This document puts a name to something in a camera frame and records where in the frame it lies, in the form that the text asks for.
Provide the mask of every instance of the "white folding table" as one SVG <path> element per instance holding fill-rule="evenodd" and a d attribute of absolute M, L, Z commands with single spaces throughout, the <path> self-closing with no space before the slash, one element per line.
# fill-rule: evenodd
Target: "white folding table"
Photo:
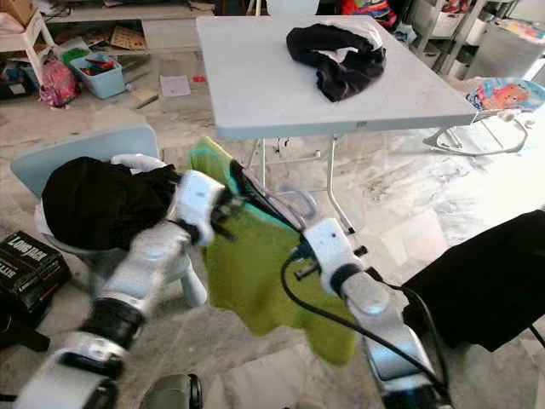
<path fill-rule="evenodd" d="M 380 78 L 351 98 L 330 102 L 316 86 L 316 69 L 291 59 L 286 36 L 324 20 L 373 25 L 386 48 Z M 327 190 L 333 194 L 335 144 L 355 130 L 407 130 L 470 125 L 475 108 L 367 16 L 198 17 L 217 135 L 227 139 L 331 135 Z M 261 181 L 265 149 L 261 142 Z"/>

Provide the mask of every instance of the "blue basket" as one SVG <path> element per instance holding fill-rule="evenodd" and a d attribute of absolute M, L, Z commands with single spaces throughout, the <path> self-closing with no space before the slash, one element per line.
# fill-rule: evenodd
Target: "blue basket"
<path fill-rule="evenodd" d="M 81 70 L 82 68 L 89 68 L 92 65 L 87 60 L 113 61 L 116 67 L 113 70 L 90 76 Z M 122 67 L 117 61 L 107 55 L 103 55 L 102 53 L 85 55 L 84 57 L 70 61 L 70 65 L 76 70 L 77 75 L 85 85 L 87 85 L 89 91 L 101 99 L 109 98 L 125 91 Z"/>

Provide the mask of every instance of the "black box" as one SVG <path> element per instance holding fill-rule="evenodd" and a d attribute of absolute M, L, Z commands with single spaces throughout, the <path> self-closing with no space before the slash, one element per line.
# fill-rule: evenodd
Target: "black box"
<path fill-rule="evenodd" d="M 0 243 L 0 304 L 32 314 L 71 277 L 62 255 L 21 231 Z"/>

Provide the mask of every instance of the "light blue chair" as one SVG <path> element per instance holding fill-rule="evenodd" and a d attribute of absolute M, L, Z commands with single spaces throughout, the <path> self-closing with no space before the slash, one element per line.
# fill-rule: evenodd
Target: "light blue chair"
<path fill-rule="evenodd" d="M 34 147 L 15 158 L 11 163 L 11 170 L 32 193 L 41 198 L 51 173 L 66 162 L 82 156 L 107 161 L 121 153 L 142 153 L 158 158 L 157 138 L 153 128 L 145 124 L 89 132 L 53 145 Z M 126 254 L 121 249 L 80 249 L 62 243 L 53 236 L 45 234 L 44 237 L 57 249 L 76 255 L 90 268 L 92 274 L 89 277 L 89 292 L 92 297 L 98 295 L 102 284 Z M 181 271 L 172 274 L 172 279 L 181 280 L 184 299 L 190 307 L 202 305 L 208 297 L 206 289 L 193 271 L 189 257 L 182 264 Z"/>

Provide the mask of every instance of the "yellow-green cloth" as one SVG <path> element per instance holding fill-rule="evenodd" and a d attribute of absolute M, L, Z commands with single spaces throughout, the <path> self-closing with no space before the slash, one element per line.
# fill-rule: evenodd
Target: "yellow-green cloth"
<path fill-rule="evenodd" d="M 202 139 L 190 160 L 192 169 L 238 192 L 230 174 L 232 157 L 212 140 Z M 348 363 L 357 344 L 355 332 L 299 307 L 280 283 L 280 268 L 300 243 L 300 234 L 248 203 L 223 227 L 237 241 L 216 235 L 203 249 L 212 304 L 237 313 L 255 335 L 265 335 L 279 325 L 301 328 L 315 354 L 334 365 Z M 298 297 L 351 319 L 344 302 L 324 292 L 317 274 L 297 282 L 293 271 L 288 271 L 288 283 Z"/>

